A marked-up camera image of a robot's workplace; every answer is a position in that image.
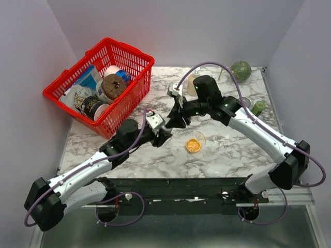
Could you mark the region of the white printed cup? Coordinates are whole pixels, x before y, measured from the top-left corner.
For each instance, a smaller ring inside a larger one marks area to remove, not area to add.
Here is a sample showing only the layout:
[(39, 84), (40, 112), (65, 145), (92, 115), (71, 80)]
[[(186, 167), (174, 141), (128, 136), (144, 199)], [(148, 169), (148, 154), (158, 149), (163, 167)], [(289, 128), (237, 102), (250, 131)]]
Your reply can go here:
[(102, 90), (102, 82), (103, 80), (100, 80), (97, 84), (96, 84), (96, 88), (95, 88), (95, 94), (96, 96), (103, 102), (105, 102), (106, 104), (112, 104), (114, 102), (114, 100), (110, 99), (109, 97), (106, 96), (106, 94), (104, 93), (104, 91)]

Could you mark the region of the clear dish lid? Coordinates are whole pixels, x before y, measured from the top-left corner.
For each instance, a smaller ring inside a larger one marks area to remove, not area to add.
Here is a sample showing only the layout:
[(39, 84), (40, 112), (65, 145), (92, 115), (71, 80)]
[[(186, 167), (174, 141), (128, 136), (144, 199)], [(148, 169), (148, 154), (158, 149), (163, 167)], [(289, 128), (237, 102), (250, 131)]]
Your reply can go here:
[(196, 137), (196, 140), (197, 140), (201, 145), (206, 144), (206, 137), (204, 136), (203, 133), (197, 131), (197, 132), (195, 133), (195, 137)]

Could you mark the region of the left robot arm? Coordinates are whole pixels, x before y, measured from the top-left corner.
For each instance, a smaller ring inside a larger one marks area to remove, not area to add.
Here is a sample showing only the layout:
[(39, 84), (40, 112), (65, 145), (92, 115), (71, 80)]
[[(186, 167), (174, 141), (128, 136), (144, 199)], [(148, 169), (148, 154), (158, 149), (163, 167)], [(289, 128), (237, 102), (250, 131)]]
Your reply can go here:
[(162, 146), (172, 136), (168, 122), (169, 118), (149, 114), (139, 128), (134, 119), (126, 119), (115, 135), (87, 161), (50, 180), (36, 179), (24, 203), (27, 211), (24, 225), (37, 225), (42, 231), (47, 231), (70, 210), (94, 202), (111, 203), (115, 196), (112, 188), (100, 182), (92, 189), (87, 185), (126, 161), (131, 150), (146, 143)]

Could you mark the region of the green cylinder bottle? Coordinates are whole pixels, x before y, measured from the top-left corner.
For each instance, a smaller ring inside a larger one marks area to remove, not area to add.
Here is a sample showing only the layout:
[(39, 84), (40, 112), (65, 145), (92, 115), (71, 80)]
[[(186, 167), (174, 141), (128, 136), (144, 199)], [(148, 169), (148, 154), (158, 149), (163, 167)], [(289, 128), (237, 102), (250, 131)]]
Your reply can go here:
[(251, 112), (253, 113), (253, 115), (258, 117), (265, 110), (265, 108), (265, 101), (259, 100), (254, 104), (253, 108), (251, 109)]

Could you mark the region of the small pill bottle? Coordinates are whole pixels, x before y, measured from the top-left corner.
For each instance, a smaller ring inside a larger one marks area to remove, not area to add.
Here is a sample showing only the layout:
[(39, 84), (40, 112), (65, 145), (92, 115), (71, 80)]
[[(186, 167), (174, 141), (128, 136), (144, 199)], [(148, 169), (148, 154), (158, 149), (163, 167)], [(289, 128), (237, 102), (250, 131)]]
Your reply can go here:
[(172, 129), (169, 129), (166, 127), (166, 125), (163, 125), (162, 127), (162, 130), (164, 130), (165, 132), (171, 132)]

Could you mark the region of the orange pill dish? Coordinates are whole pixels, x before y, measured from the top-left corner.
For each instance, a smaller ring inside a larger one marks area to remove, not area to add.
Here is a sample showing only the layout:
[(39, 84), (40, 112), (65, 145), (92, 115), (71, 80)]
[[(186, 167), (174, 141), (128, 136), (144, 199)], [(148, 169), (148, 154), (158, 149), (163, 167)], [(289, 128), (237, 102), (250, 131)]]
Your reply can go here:
[(186, 149), (190, 153), (199, 152), (201, 147), (202, 147), (201, 143), (195, 138), (192, 138), (186, 142)]

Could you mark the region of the brown round cork block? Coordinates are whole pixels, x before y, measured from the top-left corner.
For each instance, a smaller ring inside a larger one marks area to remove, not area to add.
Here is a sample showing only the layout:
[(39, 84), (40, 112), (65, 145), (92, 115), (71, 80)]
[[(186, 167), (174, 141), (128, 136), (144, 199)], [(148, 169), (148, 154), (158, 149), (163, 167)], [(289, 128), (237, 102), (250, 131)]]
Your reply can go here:
[(125, 81), (116, 74), (109, 74), (102, 83), (101, 88), (103, 93), (111, 100), (119, 97), (127, 88)]

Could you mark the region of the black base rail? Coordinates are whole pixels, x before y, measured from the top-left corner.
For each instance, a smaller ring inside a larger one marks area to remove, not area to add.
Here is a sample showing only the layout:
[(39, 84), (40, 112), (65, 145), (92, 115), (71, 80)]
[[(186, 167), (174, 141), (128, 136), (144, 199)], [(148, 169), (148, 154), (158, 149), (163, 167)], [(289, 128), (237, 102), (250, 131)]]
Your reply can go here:
[(114, 210), (120, 215), (236, 214), (237, 207), (272, 203), (279, 189), (240, 197), (242, 178), (98, 178), (75, 191), (67, 200), (64, 213), (85, 205)]

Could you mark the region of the silver cartoon snack bag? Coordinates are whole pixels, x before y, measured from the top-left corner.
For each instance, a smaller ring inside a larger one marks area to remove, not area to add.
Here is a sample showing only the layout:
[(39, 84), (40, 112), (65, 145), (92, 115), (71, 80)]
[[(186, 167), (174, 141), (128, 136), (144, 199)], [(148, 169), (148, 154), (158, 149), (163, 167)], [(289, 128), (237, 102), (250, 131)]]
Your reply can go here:
[(59, 101), (79, 113), (82, 102), (94, 94), (95, 91), (89, 87), (74, 85), (59, 98)]

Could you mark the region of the red plastic shopping basket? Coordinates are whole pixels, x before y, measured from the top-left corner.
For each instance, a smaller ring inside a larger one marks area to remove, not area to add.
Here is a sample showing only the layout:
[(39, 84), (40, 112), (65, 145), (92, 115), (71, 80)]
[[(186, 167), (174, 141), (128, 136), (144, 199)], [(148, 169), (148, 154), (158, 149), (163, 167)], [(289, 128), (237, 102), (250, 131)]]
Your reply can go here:
[[(86, 51), (85, 55), (70, 69), (64, 70), (43, 90), (42, 94), (76, 121), (104, 138), (110, 139), (121, 123), (148, 94), (154, 63), (155, 60), (152, 56), (126, 43), (106, 37)], [(111, 65), (123, 69), (131, 76), (127, 89), (115, 99), (97, 121), (92, 121), (77, 113), (59, 100), (65, 90), (70, 88), (90, 65), (94, 65), (101, 76)]]

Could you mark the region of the blue white packet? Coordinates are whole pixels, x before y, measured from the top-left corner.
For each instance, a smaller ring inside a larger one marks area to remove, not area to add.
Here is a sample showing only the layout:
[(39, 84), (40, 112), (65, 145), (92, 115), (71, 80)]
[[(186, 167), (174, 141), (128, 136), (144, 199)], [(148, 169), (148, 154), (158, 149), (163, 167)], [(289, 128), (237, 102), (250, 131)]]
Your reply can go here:
[(65, 92), (64, 95), (69, 94), (72, 87), (76, 88), (76, 85), (79, 85), (81, 88), (84, 88), (89, 95), (93, 95), (96, 89), (96, 84), (101, 81), (102, 78), (94, 65), (90, 65), (70, 86)]

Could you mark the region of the white blue tissue roll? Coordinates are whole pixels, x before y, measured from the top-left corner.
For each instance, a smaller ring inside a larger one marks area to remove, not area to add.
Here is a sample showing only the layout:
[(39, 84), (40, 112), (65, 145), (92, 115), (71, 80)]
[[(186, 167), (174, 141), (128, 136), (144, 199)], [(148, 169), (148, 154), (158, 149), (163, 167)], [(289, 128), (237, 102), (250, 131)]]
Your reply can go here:
[(120, 78), (122, 78), (127, 86), (131, 82), (131, 75), (127, 71), (125, 71), (124, 69), (121, 69), (120, 67), (118, 67), (116, 65), (111, 65), (110, 67), (108, 67), (105, 70), (103, 77), (105, 78), (106, 76), (111, 75), (111, 74), (115, 74), (115, 75), (119, 76)]

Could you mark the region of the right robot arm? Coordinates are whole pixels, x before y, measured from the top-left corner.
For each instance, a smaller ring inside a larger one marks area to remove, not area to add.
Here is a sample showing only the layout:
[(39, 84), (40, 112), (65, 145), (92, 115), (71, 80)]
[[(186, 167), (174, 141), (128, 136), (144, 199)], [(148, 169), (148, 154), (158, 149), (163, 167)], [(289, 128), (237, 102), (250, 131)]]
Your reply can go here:
[(168, 86), (168, 95), (174, 98), (174, 106), (168, 115), (167, 128), (185, 128), (190, 118), (208, 114), (213, 120), (240, 132), (262, 148), (275, 162), (275, 166), (248, 176), (238, 189), (243, 202), (252, 201), (267, 189), (290, 190), (308, 167), (310, 145), (281, 136), (261, 120), (249, 118), (240, 101), (232, 96), (222, 96), (215, 79), (203, 75), (193, 81), (198, 98), (187, 101), (183, 88), (177, 83)]

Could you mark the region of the beige soap pump bottle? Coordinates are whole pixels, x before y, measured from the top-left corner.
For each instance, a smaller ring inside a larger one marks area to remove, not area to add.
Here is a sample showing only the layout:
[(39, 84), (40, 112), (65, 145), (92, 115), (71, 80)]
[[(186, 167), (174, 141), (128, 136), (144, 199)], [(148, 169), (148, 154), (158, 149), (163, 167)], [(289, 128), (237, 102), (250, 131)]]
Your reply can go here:
[(190, 96), (197, 96), (197, 92), (196, 92), (196, 89), (195, 89), (195, 86), (193, 84), (193, 81), (200, 77), (200, 67), (197, 67), (194, 69), (194, 71), (188, 76), (188, 83), (187, 83), (187, 93), (188, 95)]

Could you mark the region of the green melon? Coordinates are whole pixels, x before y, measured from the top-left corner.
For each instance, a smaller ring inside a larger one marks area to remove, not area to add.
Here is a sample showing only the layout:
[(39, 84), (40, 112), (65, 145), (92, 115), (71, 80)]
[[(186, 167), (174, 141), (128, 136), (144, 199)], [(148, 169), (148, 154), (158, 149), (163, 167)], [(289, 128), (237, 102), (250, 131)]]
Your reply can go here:
[(231, 67), (230, 70), (235, 76), (238, 83), (242, 83), (249, 79), (251, 76), (251, 66), (246, 61), (237, 61)]

